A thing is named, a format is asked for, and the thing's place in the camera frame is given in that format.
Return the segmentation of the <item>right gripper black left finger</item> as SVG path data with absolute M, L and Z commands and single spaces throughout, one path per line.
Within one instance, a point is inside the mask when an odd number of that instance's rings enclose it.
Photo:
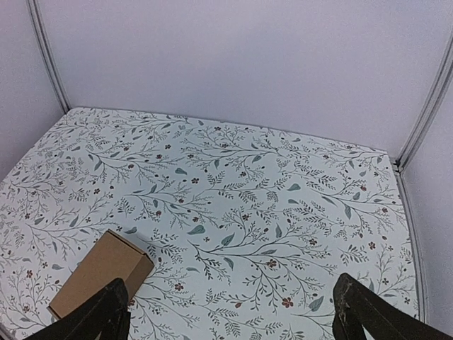
M 33 335 L 35 340 L 127 339 L 131 313 L 121 278 L 100 289 L 73 312 Z

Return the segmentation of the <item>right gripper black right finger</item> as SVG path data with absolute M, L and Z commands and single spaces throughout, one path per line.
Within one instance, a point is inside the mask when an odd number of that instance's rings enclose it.
M 334 288 L 335 339 L 448 339 L 449 336 L 396 309 L 347 273 Z

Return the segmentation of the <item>brown cardboard box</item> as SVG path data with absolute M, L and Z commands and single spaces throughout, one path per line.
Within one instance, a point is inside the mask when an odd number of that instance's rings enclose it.
M 132 299 L 154 269 L 149 255 L 111 229 L 94 244 L 49 304 L 58 319 L 67 316 L 116 278 Z

